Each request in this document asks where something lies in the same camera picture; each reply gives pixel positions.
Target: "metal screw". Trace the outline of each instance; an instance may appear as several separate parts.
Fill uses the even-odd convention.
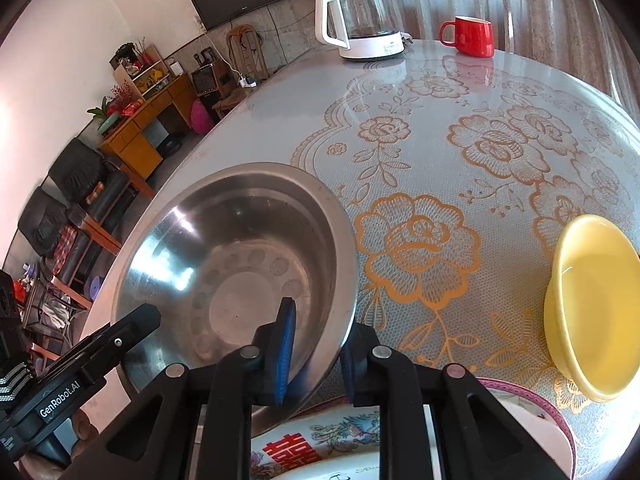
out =
[[[184,366],[182,366],[180,363],[168,365],[164,373],[167,374],[168,377],[175,379],[176,377],[180,377],[184,373]]]
[[[378,359],[388,359],[391,357],[391,348],[384,345],[376,346],[371,353],[373,357],[377,357]]]
[[[260,355],[260,349],[257,346],[248,345],[241,349],[240,355],[245,359],[253,359]]]
[[[459,364],[452,364],[447,366],[447,375],[449,377],[453,377],[454,379],[461,379],[465,376],[466,370],[465,367]]]

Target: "pink patterned rim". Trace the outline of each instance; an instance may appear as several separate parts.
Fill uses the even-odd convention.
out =
[[[524,388],[523,386],[518,386],[517,384],[508,383],[507,381],[501,381],[500,379],[489,379],[484,377],[478,377],[478,381],[485,388],[493,388],[494,390],[500,390],[502,392],[507,392],[510,394],[517,395],[522,397],[523,399],[530,400],[533,404],[539,407],[541,410],[544,410],[548,413],[548,415],[553,419],[558,428],[564,433],[564,436],[569,441],[569,446],[571,446],[571,453],[574,457],[574,466],[571,471],[571,478],[575,477],[575,461],[576,461],[576,453],[575,453],[575,440],[574,435],[569,428],[569,425],[564,420],[564,416],[560,413],[560,411],[548,400],[544,397],[540,397],[537,393],[532,392],[531,390]],[[333,399],[326,400],[325,402],[321,402],[320,404],[316,404],[312,408],[304,410],[302,412],[297,413],[294,418],[299,418],[302,416],[309,416],[313,413],[323,412],[324,410],[328,410],[334,406],[338,406],[340,404],[345,404],[348,402],[347,396],[335,397]]]

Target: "shelf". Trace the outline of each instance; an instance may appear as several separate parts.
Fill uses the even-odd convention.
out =
[[[155,85],[150,86],[149,88],[146,89],[145,92],[143,92],[142,97],[144,97],[145,95],[147,95],[149,92],[151,92],[156,86],[158,86],[162,81],[164,81],[165,79],[167,79],[171,74],[167,74],[166,76],[164,76],[160,81],[157,81]]]
[[[132,78],[132,81],[135,81],[136,79],[138,79],[141,75],[145,75],[146,72],[148,72],[149,70],[151,70],[153,67],[155,67],[156,65],[162,63],[162,59],[156,61],[155,63],[153,63],[153,65],[146,67],[142,72],[140,72],[137,76],[135,76],[134,78]]]

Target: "yellow bowl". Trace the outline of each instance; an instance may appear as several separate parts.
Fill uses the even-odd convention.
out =
[[[640,260],[608,220],[562,231],[545,297],[545,336],[562,374],[596,402],[615,399],[640,366]]]

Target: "red chinese character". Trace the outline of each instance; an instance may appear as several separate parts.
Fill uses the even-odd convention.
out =
[[[300,433],[286,434],[281,440],[268,443],[262,450],[286,470],[317,462],[321,458]]]

